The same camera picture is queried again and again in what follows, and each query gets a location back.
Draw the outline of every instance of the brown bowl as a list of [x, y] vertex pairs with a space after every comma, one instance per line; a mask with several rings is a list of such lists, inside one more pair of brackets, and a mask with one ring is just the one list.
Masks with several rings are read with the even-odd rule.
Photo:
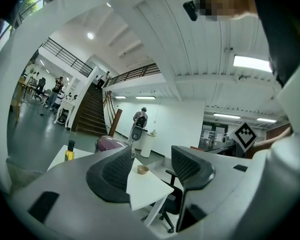
[[149, 168], [145, 165], [137, 165], [138, 174], [146, 174], [149, 171]]

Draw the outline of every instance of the tree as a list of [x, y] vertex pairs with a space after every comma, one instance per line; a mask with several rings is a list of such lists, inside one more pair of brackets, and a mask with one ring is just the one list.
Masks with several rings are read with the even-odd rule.
[[[30, 5], [34, 4], [37, 0], [25, 0], [25, 3], [23, 5], [23, 10], [28, 8]], [[39, 9], [38, 4], [35, 4], [34, 6], [30, 7], [29, 10], [26, 11], [28, 15], [31, 15], [32, 13], [36, 12]]]

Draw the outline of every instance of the black bottle cap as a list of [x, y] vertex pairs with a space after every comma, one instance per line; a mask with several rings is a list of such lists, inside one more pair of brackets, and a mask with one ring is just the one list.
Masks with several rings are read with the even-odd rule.
[[74, 146], [75, 146], [75, 142], [73, 140], [69, 140], [68, 150], [69, 151], [74, 151]]

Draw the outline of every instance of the floor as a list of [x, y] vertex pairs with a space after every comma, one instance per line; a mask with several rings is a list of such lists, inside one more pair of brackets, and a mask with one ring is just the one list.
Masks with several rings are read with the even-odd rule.
[[[74, 147], [77, 149], [94, 152], [98, 137], [71, 132], [66, 130], [64, 125], [53, 124], [56, 110], [49, 111], [41, 105], [39, 100], [35, 101], [29, 95], [26, 99], [28, 103], [22, 103], [20, 106], [19, 122], [16, 123], [15, 111], [9, 114], [7, 122], [8, 153], [16, 165], [31, 171], [46, 172], [58, 151], [63, 145], [67, 145], [69, 140], [75, 141]], [[127, 141], [117, 133], [115, 137]], [[151, 153], [149, 158], [144, 158], [140, 156], [140, 151], [136, 150], [136, 158], [144, 165], [154, 163], [159, 165], [151, 171], [160, 179], [170, 182], [171, 176], [165, 172], [166, 168], [161, 166], [164, 161], [163, 157]], [[175, 185], [182, 189], [178, 179]], [[148, 206], [133, 213], [141, 219], [149, 214], [151, 208]], [[159, 217], [158, 214], [149, 229], [161, 239], [176, 234], [169, 234], [168, 223], [165, 219], [159, 220]], [[169, 217], [176, 226], [179, 216], [169, 214]]]

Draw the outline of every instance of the yellow bottle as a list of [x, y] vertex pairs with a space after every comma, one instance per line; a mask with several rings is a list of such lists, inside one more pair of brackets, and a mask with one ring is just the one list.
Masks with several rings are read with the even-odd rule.
[[68, 149], [65, 152], [65, 156], [64, 156], [64, 161], [75, 159], [74, 146], [75, 146], [75, 142], [73, 140], [69, 140]]

